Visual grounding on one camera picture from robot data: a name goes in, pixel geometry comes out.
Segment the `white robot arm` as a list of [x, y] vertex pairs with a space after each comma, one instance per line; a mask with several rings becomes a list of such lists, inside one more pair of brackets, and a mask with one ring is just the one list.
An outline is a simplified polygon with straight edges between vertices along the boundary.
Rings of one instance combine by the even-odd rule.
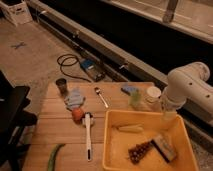
[[206, 83], [209, 77], [210, 69], [203, 62], [192, 62], [171, 70], [161, 95], [163, 117], [173, 120], [187, 100], [213, 116], [213, 87]]

